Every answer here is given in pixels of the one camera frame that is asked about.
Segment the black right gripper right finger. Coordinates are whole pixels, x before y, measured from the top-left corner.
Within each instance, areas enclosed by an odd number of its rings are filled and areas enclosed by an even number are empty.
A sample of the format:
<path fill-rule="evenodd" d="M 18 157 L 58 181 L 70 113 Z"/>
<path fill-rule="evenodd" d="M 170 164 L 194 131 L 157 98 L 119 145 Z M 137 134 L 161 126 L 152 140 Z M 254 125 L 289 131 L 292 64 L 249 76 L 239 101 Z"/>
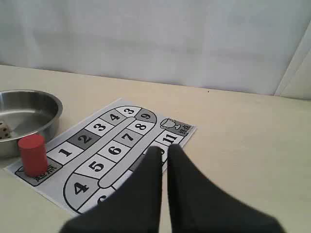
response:
<path fill-rule="evenodd" d="M 209 180 L 183 149 L 168 149 L 168 200 L 174 233 L 283 233 L 276 218 L 232 197 Z"/>

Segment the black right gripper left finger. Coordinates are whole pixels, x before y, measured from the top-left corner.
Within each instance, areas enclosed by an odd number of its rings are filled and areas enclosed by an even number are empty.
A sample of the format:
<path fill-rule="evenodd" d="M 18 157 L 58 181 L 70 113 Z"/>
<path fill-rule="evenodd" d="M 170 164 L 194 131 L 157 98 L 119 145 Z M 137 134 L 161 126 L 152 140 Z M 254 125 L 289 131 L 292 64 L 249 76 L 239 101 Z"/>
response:
<path fill-rule="evenodd" d="M 157 233 L 162 202 L 162 155 L 147 150 L 132 175 L 106 200 L 67 221 L 62 233 Z"/>

